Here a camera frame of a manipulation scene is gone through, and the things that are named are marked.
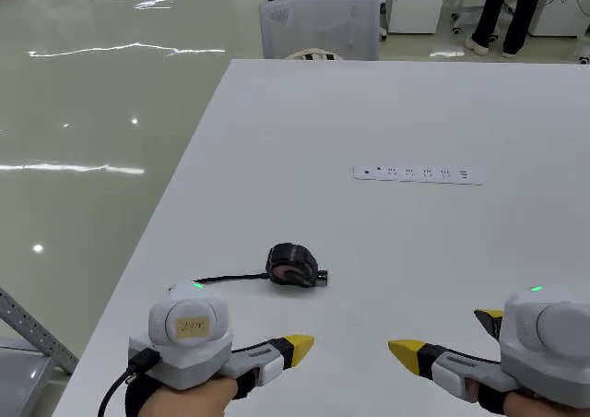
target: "black strap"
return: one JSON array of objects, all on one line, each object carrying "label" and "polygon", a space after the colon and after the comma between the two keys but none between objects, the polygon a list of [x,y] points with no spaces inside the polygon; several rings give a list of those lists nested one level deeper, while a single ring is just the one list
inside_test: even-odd
[{"label": "black strap", "polygon": [[236,378],[236,382],[238,382],[238,393],[233,399],[245,399],[248,393],[256,386],[256,372],[254,370],[248,371]]},{"label": "black strap", "polygon": [[499,392],[491,387],[479,384],[478,402],[486,411],[503,415],[504,401],[507,395],[507,392]]},{"label": "black strap", "polygon": [[[236,381],[238,393],[233,399],[244,399],[256,386],[256,372],[249,371],[238,377]],[[161,387],[163,384],[159,380],[149,375],[138,375],[125,392],[125,415],[137,417],[148,399]]]},{"label": "black strap", "polygon": [[125,415],[137,417],[148,399],[162,386],[160,381],[149,375],[138,375],[125,392]]}]

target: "outlet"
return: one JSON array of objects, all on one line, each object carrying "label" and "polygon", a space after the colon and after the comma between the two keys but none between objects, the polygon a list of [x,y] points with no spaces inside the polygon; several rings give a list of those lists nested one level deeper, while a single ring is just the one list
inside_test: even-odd
[{"label": "outlet", "polygon": [[436,178],[434,177],[434,169],[433,168],[420,168],[418,180],[420,182],[436,182]]},{"label": "outlet", "polygon": [[387,167],[387,180],[397,180],[397,178],[399,177],[399,172],[397,171],[397,168],[388,166]]},{"label": "outlet", "polygon": [[452,183],[453,182],[453,176],[451,174],[451,170],[449,170],[448,168],[439,168],[437,170],[437,177],[438,177],[438,182],[444,184],[444,183]]},{"label": "outlet", "polygon": [[467,167],[431,166],[355,166],[353,176],[360,180],[428,182],[435,184],[483,185],[479,174]]},{"label": "outlet", "polygon": [[416,170],[410,166],[402,166],[402,172],[399,176],[401,182],[414,182],[416,181]]}]

